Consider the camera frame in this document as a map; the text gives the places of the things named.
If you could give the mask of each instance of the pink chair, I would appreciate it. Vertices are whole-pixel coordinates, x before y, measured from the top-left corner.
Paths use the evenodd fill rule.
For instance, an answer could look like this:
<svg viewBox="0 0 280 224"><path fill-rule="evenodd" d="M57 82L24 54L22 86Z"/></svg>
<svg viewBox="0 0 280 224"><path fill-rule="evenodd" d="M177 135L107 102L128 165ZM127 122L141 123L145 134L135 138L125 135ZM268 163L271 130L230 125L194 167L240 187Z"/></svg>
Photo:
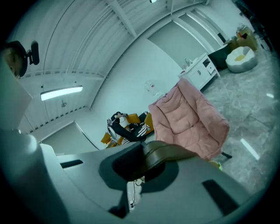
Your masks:
<svg viewBox="0 0 280 224"><path fill-rule="evenodd" d="M222 153L229 124L186 79L181 78L164 97L150 105L149 110L156 140L180 145L203 159Z"/></svg>

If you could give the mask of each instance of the cabinet drawer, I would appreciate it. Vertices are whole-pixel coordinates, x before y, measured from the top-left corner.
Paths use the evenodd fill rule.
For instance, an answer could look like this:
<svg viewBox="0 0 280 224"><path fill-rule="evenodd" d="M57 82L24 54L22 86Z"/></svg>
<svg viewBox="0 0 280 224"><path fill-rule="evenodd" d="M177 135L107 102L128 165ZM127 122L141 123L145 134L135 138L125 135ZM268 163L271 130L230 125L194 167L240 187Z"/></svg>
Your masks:
<svg viewBox="0 0 280 224"><path fill-rule="evenodd" d="M212 63L212 62L210 62L208 65L207 65L207 70L208 70L208 72L210 73L210 74L212 74L212 72L214 72L214 70L215 70L215 66L214 66L214 64Z"/></svg>

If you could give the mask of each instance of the white ceiling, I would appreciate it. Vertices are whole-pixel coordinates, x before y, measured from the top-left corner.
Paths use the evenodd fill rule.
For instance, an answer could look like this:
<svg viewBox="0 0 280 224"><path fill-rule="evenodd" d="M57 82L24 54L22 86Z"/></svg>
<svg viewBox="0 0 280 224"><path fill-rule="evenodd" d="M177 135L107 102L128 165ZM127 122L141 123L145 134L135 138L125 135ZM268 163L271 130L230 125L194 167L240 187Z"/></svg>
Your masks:
<svg viewBox="0 0 280 224"><path fill-rule="evenodd" d="M20 83L33 96L20 124L24 133L91 106L117 59L151 25L207 0L41 0L19 21L8 41L26 50L39 43L40 63ZM41 101L40 93L82 85L82 92Z"/></svg>

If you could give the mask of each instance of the cabinet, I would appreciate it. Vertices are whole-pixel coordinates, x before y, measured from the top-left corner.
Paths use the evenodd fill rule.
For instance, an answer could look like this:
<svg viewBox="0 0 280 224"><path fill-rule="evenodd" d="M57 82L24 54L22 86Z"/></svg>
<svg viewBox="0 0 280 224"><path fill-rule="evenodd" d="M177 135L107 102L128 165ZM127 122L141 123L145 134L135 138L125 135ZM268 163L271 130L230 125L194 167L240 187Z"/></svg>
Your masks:
<svg viewBox="0 0 280 224"><path fill-rule="evenodd" d="M190 67L183 70L179 78L187 79L197 89L202 89L215 75L220 76L210 58L203 54Z"/></svg>

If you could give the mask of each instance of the floor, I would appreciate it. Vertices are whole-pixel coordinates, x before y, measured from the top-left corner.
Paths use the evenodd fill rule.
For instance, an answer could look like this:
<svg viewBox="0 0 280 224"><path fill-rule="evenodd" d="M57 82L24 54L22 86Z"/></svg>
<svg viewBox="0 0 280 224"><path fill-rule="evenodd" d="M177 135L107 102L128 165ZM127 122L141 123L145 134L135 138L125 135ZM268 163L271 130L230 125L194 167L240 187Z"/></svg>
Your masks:
<svg viewBox="0 0 280 224"><path fill-rule="evenodd" d="M275 144L280 134L277 117L280 62L261 47L256 55L258 65L252 70L231 73L225 69L220 71L220 78L213 78L201 90L230 123L223 151L233 158L219 155L213 160L220 162L223 171L251 194L269 185L280 158L280 148ZM149 136L146 143L152 140L155 140L154 135ZM134 186L134 204L137 204L141 187ZM133 182L128 183L128 198L132 202L134 186Z"/></svg>

